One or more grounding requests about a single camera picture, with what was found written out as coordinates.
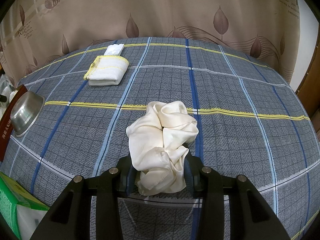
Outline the small white folded cloth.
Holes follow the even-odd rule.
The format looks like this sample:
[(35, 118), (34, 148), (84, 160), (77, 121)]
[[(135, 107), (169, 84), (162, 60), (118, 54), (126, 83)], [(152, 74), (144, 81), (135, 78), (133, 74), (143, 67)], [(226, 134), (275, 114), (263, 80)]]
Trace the small white folded cloth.
[(124, 49), (124, 44), (109, 45), (104, 52), (104, 56), (120, 56)]

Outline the beige printed curtain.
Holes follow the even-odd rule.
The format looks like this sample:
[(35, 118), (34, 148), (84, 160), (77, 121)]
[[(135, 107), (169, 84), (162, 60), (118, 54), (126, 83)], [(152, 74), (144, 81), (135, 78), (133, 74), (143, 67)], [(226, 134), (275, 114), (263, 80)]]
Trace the beige printed curtain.
[(1, 20), (1, 66), (17, 83), (87, 46), (179, 37), (228, 46), (291, 81), (299, 26), (297, 0), (14, 0)]

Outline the cream satin cloth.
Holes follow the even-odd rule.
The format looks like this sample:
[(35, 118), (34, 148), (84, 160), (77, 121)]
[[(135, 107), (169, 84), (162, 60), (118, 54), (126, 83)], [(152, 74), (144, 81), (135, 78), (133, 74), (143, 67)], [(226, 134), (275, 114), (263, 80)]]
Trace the cream satin cloth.
[(148, 103), (146, 114), (126, 128), (132, 166), (143, 196), (176, 193), (186, 187), (184, 160), (199, 130), (181, 101)]

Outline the white yellow-edged towel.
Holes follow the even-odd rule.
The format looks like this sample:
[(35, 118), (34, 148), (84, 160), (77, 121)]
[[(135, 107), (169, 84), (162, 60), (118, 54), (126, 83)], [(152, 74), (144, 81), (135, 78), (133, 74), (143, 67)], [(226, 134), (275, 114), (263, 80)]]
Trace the white yellow-edged towel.
[(97, 56), (84, 75), (90, 86), (119, 85), (129, 66), (122, 56)]

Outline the green white tissue box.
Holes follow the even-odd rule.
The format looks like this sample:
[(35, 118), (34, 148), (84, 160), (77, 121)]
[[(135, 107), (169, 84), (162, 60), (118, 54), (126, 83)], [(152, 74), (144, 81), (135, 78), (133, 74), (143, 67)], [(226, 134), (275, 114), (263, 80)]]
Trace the green white tissue box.
[(48, 210), (17, 181), (1, 173), (1, 214), (18, 239), (31, 239)]

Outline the stainless steel bowl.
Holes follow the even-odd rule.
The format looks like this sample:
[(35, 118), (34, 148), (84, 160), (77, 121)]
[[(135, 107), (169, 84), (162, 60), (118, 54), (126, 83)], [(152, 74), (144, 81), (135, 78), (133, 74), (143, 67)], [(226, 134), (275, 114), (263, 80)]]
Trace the stainless steel bowl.
[(39, 117), (45, 103), (45, 97), (32, 91), (25, 92), (14, 104), (10, 121), (15, 136), (20, 138), (25, 135)]

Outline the gold red tin tray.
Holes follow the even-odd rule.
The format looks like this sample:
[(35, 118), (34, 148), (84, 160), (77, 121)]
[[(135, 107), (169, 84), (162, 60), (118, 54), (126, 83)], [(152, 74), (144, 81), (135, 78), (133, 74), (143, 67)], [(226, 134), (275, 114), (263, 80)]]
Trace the gold red tin tray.
[(13, 131), (13, 125), (10, 120), (11, 111), (17, 102), (17, 100), (25, 93), (27, 92), (27, 88), (25, 85), (20, 85), (15, 90), (15, 95), (13, 96), (11, 102), (9, 103), (7, 109), (5, 110), (2, 118), (1, 118), (1, 137), (0, 137), (0, 161), (3, 162), (5, 152), (8, 146), (8, 142), (11, 136), (11, 133)]

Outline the grey plaid tablecloth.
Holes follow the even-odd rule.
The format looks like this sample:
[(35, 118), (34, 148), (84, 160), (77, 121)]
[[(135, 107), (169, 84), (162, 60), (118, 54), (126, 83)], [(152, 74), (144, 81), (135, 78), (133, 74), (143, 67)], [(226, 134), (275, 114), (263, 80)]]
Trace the grey plaid tablecloth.
[(19, 82), (1, 213), (27, 239), (319, 239), (319, 142), (282, 76), (184, 38), (129, 38)]

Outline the brown wooden door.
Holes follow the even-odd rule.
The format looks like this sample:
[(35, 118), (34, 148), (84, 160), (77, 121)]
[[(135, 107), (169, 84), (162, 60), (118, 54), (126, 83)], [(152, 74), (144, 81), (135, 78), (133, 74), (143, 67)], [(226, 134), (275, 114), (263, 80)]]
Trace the brown wooden door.
[(319, 140), (319, 72), (309, 72), (297, 90)]

